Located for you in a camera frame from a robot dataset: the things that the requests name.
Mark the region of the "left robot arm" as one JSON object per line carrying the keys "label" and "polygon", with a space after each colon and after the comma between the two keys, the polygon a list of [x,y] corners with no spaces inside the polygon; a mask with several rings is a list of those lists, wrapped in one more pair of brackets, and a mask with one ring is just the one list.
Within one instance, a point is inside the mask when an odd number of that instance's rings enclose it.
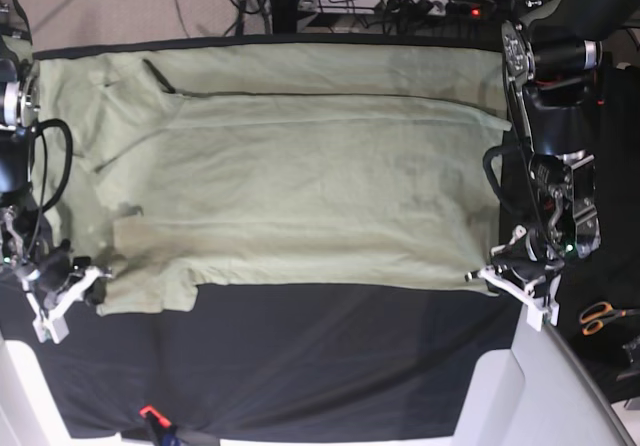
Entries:
{"label": "left robot arm", "polygon": [[483,168],[500,194],[492,162],[517,154],[531,206],[512,211],[510,240],[466,280],[481,279],[517,299],[535,330],[558,322],[565,267],[601,243],[594,153],[604,104],[603,42],[638,6],[639,0],[549,0],[524,6],[501,28],[514,139],[487,150]]}

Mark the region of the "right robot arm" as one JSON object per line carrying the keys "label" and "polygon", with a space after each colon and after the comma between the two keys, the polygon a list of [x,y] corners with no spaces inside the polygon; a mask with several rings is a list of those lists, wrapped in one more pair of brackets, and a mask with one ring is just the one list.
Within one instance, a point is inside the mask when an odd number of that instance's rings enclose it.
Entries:
{"label": "right robot arm", "polygon": [[[61,343],[69,334],[65,315],[77,302],[95,301],[95,284],[112,276],[89,256],[76,256],[71,242],[51,246],[44,231],[45,213],[57,205],[71,173],[73,140],[60,119],[40,121],[39,66],[21,59],[6,40],[27,33],[6,20],[1,5],[1,271],[14,276],[31,309],[42,343]],[[64,139],[64,163],[58,186],[46,198],[49,155],[45,132],[57,129]]]}

